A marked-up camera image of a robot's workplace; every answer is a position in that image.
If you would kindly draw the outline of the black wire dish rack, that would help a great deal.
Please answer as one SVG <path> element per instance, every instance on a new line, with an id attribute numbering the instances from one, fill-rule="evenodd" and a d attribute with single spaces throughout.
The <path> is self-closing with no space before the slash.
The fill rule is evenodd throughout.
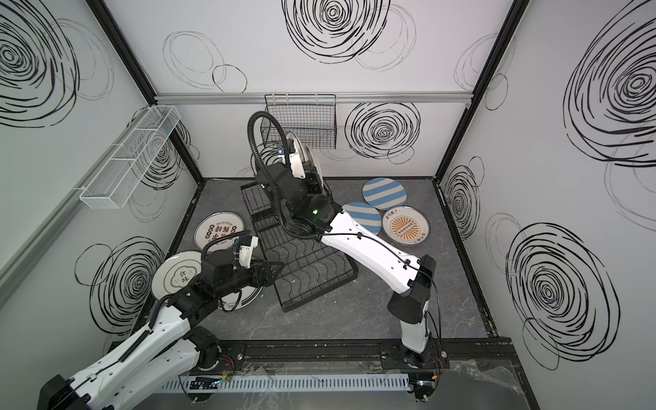
<path id="1" fill-rule="evenodd" d="M 241 192 L 264 256 L 268 261 L 285 264 L 274 282 L 284 312 L 298 309 L 358 278 L 358 266 L 343 252 L 288 235 L 259 184 L 244 184 Z"/>

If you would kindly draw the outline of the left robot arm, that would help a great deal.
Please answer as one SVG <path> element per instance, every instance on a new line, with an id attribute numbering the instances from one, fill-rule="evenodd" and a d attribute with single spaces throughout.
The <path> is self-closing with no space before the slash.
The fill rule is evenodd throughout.
<path id="1" fill-rule="evenodd" d="M 162 297 L 146 324 L 89 367 L 66 379 L 56 375 L 39 392 L 39 409 L 132 409 L 165 382 L 197 369 L 212 372 L 234 360 L 202 322 L 224 297 L 247 286 L 271 286 L 285 265 L 240 258 L 230 250 L 201 256 L 201 271 Z"/>

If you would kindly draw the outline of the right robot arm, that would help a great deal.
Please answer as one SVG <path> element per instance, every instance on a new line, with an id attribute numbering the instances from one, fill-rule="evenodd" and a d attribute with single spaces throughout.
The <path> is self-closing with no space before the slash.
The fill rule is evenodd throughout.
<path id="1" fill-rule="evenodd" d="M 365 229 L 332 198 L 321 182 L 297 179 L 283 163 L 256 168 L 256 181 L 268 196 L 281 227 L 299 240 L 337 249 L 381 278 L 393 291 L 387 309 L 401 325 L 404 361 L 420 368 L 431 359 L 426 323 L 436 262 L 405 253 Z"/>

